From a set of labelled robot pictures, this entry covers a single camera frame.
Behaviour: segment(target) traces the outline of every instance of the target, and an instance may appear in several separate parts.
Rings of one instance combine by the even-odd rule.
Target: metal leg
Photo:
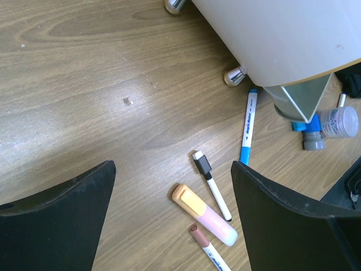
[[[239,66],[224,74],[224,81],[228,86],[237,86],[246,77],[246,70]]]
[[[179,14],[186,1],[187,0],[164,0],[164,5],[169,13],[176,15]]]

